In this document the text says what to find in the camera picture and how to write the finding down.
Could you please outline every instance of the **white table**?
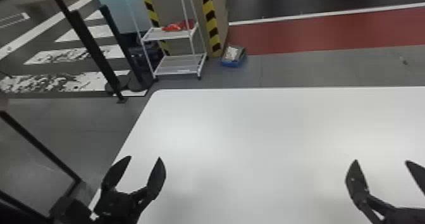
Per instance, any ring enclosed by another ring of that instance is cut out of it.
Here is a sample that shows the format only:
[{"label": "white table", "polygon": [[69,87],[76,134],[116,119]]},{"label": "white table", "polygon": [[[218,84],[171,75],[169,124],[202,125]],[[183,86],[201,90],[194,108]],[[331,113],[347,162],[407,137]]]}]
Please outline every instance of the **white table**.
[{"label": "white table", "polygon": [[368,223],[344,184],[354,159],[374,195],[425,206],[403,163],[425,165],[425,87],[162,90],[126,155],[118,190],[145,185],[158,156],[168,172],[139,223]]}]

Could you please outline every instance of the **red object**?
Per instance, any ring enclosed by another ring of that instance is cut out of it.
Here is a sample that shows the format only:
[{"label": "red object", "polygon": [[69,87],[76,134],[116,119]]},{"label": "red object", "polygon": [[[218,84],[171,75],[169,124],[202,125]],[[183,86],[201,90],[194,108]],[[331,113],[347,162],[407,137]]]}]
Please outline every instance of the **red object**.
[{"label": "red object", "polygon": [[182,27],[177,24],[170,24],[166,27],[163,27],[163,30],[166,32],[177,32],[177,31],[181,31]]},{"label": "red object", "polygon": [[[188,22],[189,22],[189,29],[192,30],[195,26],[195,21],[193,19],[188,19]],[[182,28],[182,30],[187,30],[186,20],[183,20],[178,25]]]}]

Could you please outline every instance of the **tripod stand base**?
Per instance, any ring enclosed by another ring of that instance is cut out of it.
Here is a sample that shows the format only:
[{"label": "tripod stand base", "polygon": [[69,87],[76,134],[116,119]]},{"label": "tripod stand base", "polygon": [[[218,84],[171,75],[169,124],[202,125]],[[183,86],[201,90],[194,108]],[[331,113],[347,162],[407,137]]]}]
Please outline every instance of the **tripod stand base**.
[{"label": "tripod stand base", "polygon": [[[118,78],[118,81],[119,81],[118,90],[119,91],[126,90],[128,88],[128,83],[130,81],[130,77],[128,75],[120,75],[117,78]],[[105,84],[105,91],[109,95],[113,95],[115,93],[109,83]]]},{"label": "tripod stand base", "polygon": [[130,89],[132,92],[142,92],[149,88],[145,84],[141,85],[133,72],[128,73],[128,76],[130,77],[128,89]]}]

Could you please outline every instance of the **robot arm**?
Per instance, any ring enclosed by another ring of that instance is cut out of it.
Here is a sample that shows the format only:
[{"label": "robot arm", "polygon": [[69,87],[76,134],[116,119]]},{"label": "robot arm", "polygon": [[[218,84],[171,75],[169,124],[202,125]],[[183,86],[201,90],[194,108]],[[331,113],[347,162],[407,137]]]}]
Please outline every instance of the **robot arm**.
[{"label": "robot arm", "polygon": [[[425,169],[411,161],[407,161],[406,165],[415,178],[416,183],[424,192]],[[353,203],[365,214],[372,224],[425,223],[425,209],[396,208],[371,195],[357,160],[351,164],[345,178],[345,184]],[[383,220],[379,218],[377,213],[384,217]]]}]

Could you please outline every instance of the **black frame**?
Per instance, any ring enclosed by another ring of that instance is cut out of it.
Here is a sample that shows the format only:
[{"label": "black frame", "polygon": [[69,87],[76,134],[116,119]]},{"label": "black frame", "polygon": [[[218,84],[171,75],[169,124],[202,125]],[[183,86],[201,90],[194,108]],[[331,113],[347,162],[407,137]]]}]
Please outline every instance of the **black frame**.
[{"label": "black frame", "polygon": [[[70,196],[72,192],[82,182],[81,177],[79,177],[73,170],[71,170],[70,167],[68,167],[65,163],[63,163],[55,154],[53,154],[50,150],[48,150],[48,148],[45,145],[43,145],[43,143],[37,140],[37,138],[35,138],[27,129],[25,129],[25,127],[20,125],[6,111],[0,111],[0,118],[74,180],[74,183],[70,186],[70,188],[65,193],[66,196]],[[40,221],[44,221],[46,223],[50,223],[50,222],[52,223],[53,221],[53,219],[50,216],[42,215],[41,213],[27,206],[26,204],[6,194],[2,190],[0,190],[0,199],[6,201],[7,203],[18,208],[20,211],[23,211],[24,213],[27,213]]]}]

